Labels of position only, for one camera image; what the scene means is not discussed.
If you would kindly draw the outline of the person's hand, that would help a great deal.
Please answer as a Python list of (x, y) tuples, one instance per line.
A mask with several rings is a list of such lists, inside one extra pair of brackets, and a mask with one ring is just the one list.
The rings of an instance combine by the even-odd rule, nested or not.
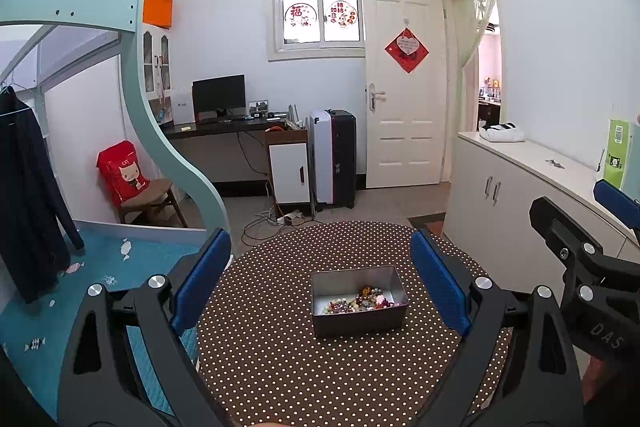
[(625, 374), (623, 367), (590, 355), (587, 369), (582, 375), (582, 403), (588, 404), (598, 395), (602, 395), (605, 389), (612, 387)]

